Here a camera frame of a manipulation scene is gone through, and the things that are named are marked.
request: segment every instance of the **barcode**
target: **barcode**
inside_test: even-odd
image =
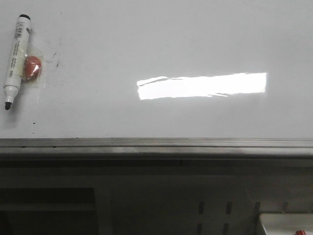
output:
[[[12,58],[12,61],[11,61],[10,67],[11,67],[12,69],[14,69],[14,68],[15,68],[15,64],[16,64],[16,57],[13,57],[13,58]]]
[[[18,42],[15,43],[15,45],[14,45],[13,56],[17,56],[17,55],[18,55],[19,47],[20,47],[20,42],[18,41]]]
[[[23,29],[24,29],[24,22],[19,22],[16,27],[15,38],[21,38],[23,36]]]

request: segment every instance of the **metal frame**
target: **metal frame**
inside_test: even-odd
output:
[[[313,139],[0,139],[0,160],[313,159]]]

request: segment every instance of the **white whiteboard surface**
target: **white whiteboard surface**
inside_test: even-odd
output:
[[[311,0],[0,0],[0,9],[1,82],[19,14],[45,55],[40,81],[22,84],[10,111],[1,89],[0,138],[313,138]],[[237,73],[265,73],[265,90],[138,94],[151,78]]]

